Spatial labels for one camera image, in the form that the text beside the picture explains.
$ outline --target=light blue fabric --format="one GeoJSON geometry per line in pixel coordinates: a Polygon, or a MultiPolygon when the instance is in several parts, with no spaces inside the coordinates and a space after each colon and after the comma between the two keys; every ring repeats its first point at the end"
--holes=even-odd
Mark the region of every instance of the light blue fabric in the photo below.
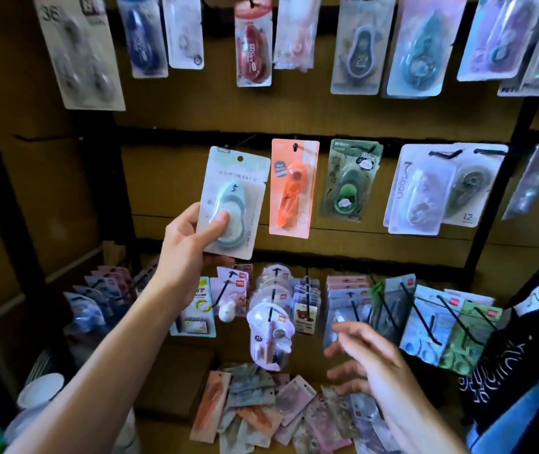
{"type": "Polygon", "coordinates": [[[539,381],[481,436],[475,425],[467,435],[472,454],[509,454],[539,410],[539,381]]]}

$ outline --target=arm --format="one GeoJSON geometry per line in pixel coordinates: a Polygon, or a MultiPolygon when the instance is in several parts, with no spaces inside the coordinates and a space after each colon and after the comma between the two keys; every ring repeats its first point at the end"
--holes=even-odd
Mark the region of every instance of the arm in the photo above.
{"type": "Polygon", "coordinates": [[[361,377],[338,386],[337,393],[373,396],[395,440],[408,454],[469,454],[425,397],[394,344],[360,322],[335,323],[333,330],[339,339],[325,354],[345,352],[352,360],[331,369],[328,377],[361,377]]]}
{"type": "Polygon", "coordinates": [[[13,443],[7,454],[109,452],[169,327],[194,298],[204,265],[233,264],[204,256],[223,234],[228,215],[194,233],[199,203],[167,226],[158,269],[137,302],[72,381],[13,443]]]}

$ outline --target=person's right hand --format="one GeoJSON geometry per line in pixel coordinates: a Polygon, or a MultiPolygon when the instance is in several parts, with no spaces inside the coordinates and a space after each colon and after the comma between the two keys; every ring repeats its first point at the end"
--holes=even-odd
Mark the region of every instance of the person's right hand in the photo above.
{"type": "Polygon", "coordinates": [[[468,452],[425,397],[393,343],[362,322],[334,323],[333,330],[339,338],[325,355],[345,352],[353,359],[329,370],[328,378],[358,376],[337,386],[338,394],[364,392],[374,397],[395,440],[408,454],[468,452]]]}

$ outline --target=finger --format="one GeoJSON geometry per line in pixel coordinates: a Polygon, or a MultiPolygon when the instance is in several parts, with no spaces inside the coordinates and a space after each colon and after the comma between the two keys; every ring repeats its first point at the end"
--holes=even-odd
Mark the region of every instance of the finger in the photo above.
{"type": "Polygon", "coordinates": [[[175,221],[186,221],[192,225],[196,224],[198,222],[198,214],[200,213],[200,203],[194,202],[192,205],[190,205],[186,210],[184,210],[180,216],[175,218],[173,222],[175,221]]]}
{"type": "Polygon", "coordinates": [[[357,336],[382,353],[385,357],[400,363],[402,356],[395,345],[377,333],[370,325],[362,322],[339,322],[333,324],[333,331],[357,336]]]}
{"type": "Polygon", "coordinates": [[[358,375],[363,378],[366,377],[366,370],[356,360],[349,360],[343,363],[342,365],[336,366],[333,369],[328,370],[326,377],[331,380],[336,380],[344,376],[358,375]]]}
{"type": "Polygon", "coordinates": [[[229,223],[229,213],[225,210],[221,210],[204,231],[200,234],[196,234],[194,239],[196,240],[200,249],[206,248],[209,244],[215,242],[225,232],[229,223]]]}
{"type": "Polygon", "coordinates": [[[332,343],[330,346],[326,348],[326,350],[324,351],[324,355],[327,356],[328,358],[331,358],[342,351],[343,351],[343,348],[341,347],[341,343],[339,343],[339,341],[335,341],[334,343],[332,343]]]}
{"type": "Polygon", "coordinates": [[[204,254],[203,266],[232,266],[235,265],[235,259],[224,257],[222,255],[204,254]]]}
{"type": "Polygon", "coordinates": [[[366,369],[380,370],[385,366],[381,357],[371,350],[368,345],[362,343],[360,340],[349,336],[347,333],[339,334],[339,343],[343,351],[347,353],[351,358],[356,359],[366,369]]]}
{"type": "Polygon", "coordinates": [[[339,395],[349,395],[350,393],[367,393],[371,395],[371,385],[365,379],[354,379],[350,382],[335,386],[335,392],[339,395]]]}

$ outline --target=person's left hand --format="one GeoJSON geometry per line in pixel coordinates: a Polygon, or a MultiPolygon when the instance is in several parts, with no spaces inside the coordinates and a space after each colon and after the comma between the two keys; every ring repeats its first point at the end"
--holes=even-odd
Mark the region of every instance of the person's left hand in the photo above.
{"type": "Polygon", "coordinates": [[[199,209],[199,202],[190,205],[167,226],[158,268],[148,283],[148,287],[164,292],[175,303],[179,303],[180,311],[194,299],[204,266],[235,264],[234,258],[203,253],[207,245],[216,241],[225,231],[229,222],[228,212],[218,213],[208,228],[196,234],[194,227],[198,221],[199,209]]]}

